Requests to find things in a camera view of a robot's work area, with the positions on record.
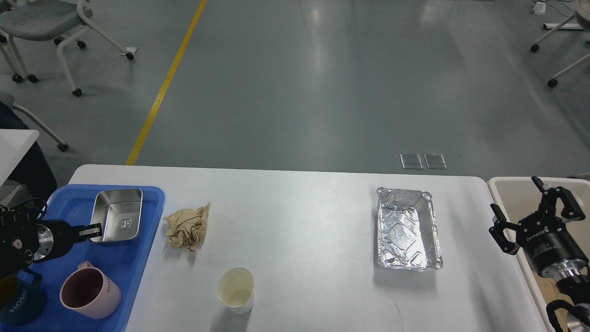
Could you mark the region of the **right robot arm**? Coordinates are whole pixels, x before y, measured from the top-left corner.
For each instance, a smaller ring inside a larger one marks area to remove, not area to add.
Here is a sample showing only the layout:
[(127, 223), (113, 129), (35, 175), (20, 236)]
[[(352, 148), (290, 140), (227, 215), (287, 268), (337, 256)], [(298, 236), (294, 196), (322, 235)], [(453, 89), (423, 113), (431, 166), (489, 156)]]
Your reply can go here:
[(589, 182), (573, 178), (495, 177), (489, 233), (506, 254), (516, 256), (548, 332), (589, 330)]

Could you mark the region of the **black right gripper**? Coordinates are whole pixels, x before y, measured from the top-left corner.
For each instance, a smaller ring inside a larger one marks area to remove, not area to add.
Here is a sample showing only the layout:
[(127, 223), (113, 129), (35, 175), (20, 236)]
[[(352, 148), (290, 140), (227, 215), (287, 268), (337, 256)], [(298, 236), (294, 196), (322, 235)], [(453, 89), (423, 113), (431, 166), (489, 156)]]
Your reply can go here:
[[(573, 193), (562, 186), (552, 187), (539, 177), (531, 180), (542, 193), (538, 212), (533, 212), (517, 224), (508, 222), (499, 205), (492, 203), (493, 226), (489, 233), (500, 249), (509, 255), (516, 255), (520, 248), (525, 252), (531, 268), (540, 277), (553, 278), (558, 270), (566, 267), (582, 270), (589, 259), (566, 229), (565, 223), (556, 216), (556, 204), (563, 204), (561, 217), (567, 222), (586, 219)], [(516, 242), (508, 240), (504, 231), (516, 232)]]

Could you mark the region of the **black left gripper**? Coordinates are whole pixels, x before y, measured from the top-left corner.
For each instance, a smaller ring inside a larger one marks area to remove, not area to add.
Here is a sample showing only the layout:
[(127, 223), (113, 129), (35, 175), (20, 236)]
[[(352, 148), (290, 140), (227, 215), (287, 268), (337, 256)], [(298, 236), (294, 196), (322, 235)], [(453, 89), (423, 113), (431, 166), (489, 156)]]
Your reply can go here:
[(33, 256), (34, 261), (48, 261), (66, 255), (74, 244), (88, 239), (103, 241), (101, 223), (71, 226), (63, 220), (43, 220), (36, 224), (39, 248)]

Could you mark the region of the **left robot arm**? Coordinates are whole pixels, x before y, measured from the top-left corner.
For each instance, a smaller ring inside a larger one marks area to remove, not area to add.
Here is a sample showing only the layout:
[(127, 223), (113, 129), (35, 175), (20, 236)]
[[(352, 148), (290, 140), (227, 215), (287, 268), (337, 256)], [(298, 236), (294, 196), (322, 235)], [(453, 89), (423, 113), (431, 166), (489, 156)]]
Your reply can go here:
[(47, 208), (42, 198), (1, 206), (0, 277), (28, 271), (32, 263), (61, 258), (74, 244), (103, 235), (100, 223), (70, 225), (64, 220), (46, 220)]

